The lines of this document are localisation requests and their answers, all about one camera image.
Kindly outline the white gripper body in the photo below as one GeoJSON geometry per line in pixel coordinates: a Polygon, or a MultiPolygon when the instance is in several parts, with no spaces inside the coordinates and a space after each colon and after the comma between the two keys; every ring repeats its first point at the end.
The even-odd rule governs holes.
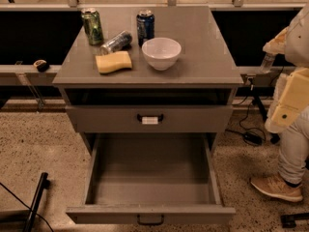
{"type": "Polygon", "coordinates": [[[309,105],[309,69],[296,68],[291,74],[281,73],[275,85],[273,102],[265,127],[280,133],[290,126],[309,105]]]}

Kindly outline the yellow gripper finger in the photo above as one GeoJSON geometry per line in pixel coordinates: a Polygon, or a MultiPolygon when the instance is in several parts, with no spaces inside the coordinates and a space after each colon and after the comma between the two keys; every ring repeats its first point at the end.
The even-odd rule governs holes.
{"type": "Polygon", "coordinates": [[[272,40],[263,46],[263,51],[272,55],[285,54],[285,43],[288,28],[280,31],[272,40]]]}

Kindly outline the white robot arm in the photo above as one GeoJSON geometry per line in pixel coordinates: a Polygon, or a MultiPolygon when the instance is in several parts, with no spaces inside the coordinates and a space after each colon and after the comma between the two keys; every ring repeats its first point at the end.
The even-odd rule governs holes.
{"type": "Polygon", "coordinates": [[[276,82],[273,102],[265,127],[280,133],[290,126],[309,105],[309,5],[306,4],[289,26],[263,46],[270,56],[283,54],[295,65],[290,74],[281,74],[276,82]]]}

